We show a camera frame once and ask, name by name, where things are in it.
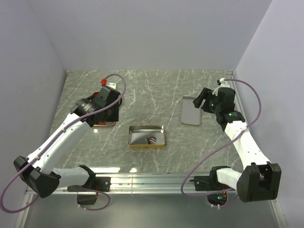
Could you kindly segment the round brown chocolate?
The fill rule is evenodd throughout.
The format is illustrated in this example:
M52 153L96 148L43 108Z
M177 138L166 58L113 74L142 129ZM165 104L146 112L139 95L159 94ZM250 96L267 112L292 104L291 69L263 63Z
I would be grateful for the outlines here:
M149 139L150 139L150 142L152 142L152 143L157 142L157 138L155 136L151 136Z

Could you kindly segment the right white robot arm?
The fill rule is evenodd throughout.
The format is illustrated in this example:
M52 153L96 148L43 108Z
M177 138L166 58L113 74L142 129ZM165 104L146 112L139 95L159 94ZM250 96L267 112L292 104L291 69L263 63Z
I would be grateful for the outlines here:
M275 200L281 168L262 153L247 129L242 113L235 109L234 100L235 90L221 87L216 91L203 88L193 101L196 108L216 116L216 121L233 142L243 165L243 172L228 166L213 167L209 173L209 184L215 190L225 185L235 189L243 202Z

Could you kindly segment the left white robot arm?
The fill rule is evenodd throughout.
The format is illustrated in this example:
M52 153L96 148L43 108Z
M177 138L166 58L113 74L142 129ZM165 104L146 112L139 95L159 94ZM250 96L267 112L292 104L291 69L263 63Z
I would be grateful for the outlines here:
M19 156L15 159L13 164L16 170L24 169L20 178L41 198L48 197L62 187L80 186L85 191L95 187L95 173L87 166L59 169L55 165L94 125L100 122L117 122L118 104L70 127L68 124L80 116L110 105L119 95L116 84L108 83L93 98L78 100L63 123L38 149L27 157Z

